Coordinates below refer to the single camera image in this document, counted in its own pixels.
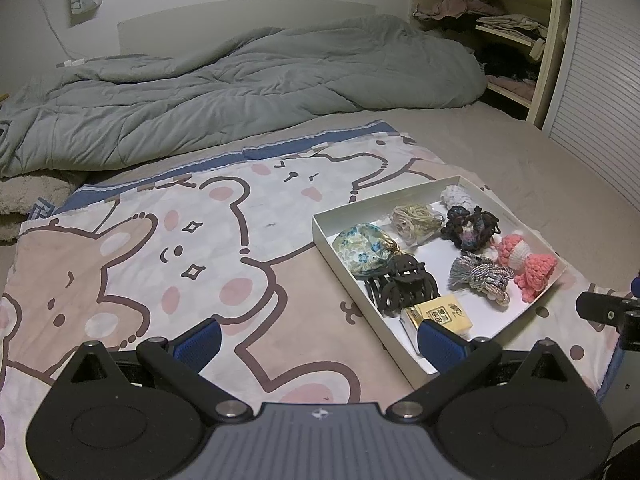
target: white box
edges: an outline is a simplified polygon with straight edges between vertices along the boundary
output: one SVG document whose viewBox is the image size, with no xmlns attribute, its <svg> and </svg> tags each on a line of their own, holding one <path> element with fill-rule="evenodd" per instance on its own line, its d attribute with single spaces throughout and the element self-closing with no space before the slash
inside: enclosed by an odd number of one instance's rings
<svg viewBox="0 0 640 480">
<path fill-rule="evenodd" d="M 399 317 L 387 317 L 379 313 L 376 306 L 367 296 L 364 282 L 354 279 L 331 247 L 331 243 L 336 235 L 344 229 L 359 223 L 376 222 L 384 219 L 396 205 L 429 203 L 446 216 L 446 209 L 440 204 L 440 193 L 445 187 L 452 184 L 465 188 L 471 199 L 483 210 L 487 210 L 499 218 L 498 226 L 503 236 L 518 231 L 522 233 L 534 254 L 554 252 L 549 244 L 527 228 L 511 212 L 508 212 L 495 200 L 487 196 L 478 186 L 462 176 L 433 180 L 418 186 L 385 193 L 315 214 L 312 218 L 313 240 L 318 250 L 329 263 L 335 275 L 358 305 L 362 314 L 380 338 L 380 341 L 382 341 L 386 350 L 391 354 L 391 357 L 396 361 L 396 364 L 398 364 L 398 367 L 414 388 L 426 383 L 430 376 L 436 373 L 435 368 L 427 359 L 416 353 Z M 468 339 L 478 336 L 496 336 L 536 303 L 535 301 L 533 303 L 524 303 L 520 289 L 513 281 L 509 283 L 508 287 L 511 300 L 506 310 L 501 309 L 495 302 L 489 301 L 484 295 L 478 294 L 470 288 L 463 287 L 450 290 L 448 287 L 449 270 L 457 256 L 460 256 L 460 251 L 455 248 L 453 243 L 437 236 L 418 248 L 415 253 L 416 259 L 419 262 L 424 262 L 427 271 L 436 279 L 440 295 L 455 294 L 463 310 L 471 319 L 474 325 L 468 333 Z M 566 262 L 558 258 L 558 266 L 543 294 L 548 291 L 565 269 Z"/>
</svg>

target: headboard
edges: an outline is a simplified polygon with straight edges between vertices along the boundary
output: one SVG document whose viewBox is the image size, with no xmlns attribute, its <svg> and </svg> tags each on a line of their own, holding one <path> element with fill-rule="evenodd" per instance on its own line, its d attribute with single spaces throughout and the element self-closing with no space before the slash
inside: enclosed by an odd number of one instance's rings
<svg viewBox="0 0 640 480">
<path fill-rule="evenodd" d="M 253 28 L 304 27 L 375 12 L 375 6 L 334 0 L 225 0 L 176 7 L 119 23 L 120 53 L 175 57 Z"/>
</svg>

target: gray gripper base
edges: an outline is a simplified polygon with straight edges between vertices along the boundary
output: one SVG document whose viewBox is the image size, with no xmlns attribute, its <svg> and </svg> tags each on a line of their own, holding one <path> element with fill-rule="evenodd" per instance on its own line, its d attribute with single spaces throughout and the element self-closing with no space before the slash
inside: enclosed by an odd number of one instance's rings
<svg viewBox="0 0 640 480">
<path fill-rule="evenodd" d="M 418 426 L 376 404 L 265 404 L 251 422 L 218 428 L 174 480 L 470 480 Z"/>
</svg>

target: gray comforter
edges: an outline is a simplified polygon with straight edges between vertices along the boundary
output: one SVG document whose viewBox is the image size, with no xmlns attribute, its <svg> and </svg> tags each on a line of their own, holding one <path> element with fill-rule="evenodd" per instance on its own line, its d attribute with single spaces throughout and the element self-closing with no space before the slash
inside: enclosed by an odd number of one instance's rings
<svg viewBox="0 0 640 480">
<path fill-rule="evenodd" d="M 0 108 L 0 176 L 116 170 L 336 112 L 461 107 L 485 86 L 462 45 L 393 16 L 262 28 L 175 59 L 33 78 Z"/>
</svg>

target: louvered door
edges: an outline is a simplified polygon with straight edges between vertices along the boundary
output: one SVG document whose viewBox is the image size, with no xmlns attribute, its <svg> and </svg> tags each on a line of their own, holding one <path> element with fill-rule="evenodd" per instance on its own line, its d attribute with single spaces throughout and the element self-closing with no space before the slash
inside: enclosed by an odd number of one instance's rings
<svg viewBox="0 0 640 480">
<path fill-rule="evenodd" d="M 573 0 L 543 131 L 640 210 L 640 0 Z"/>
</svg>

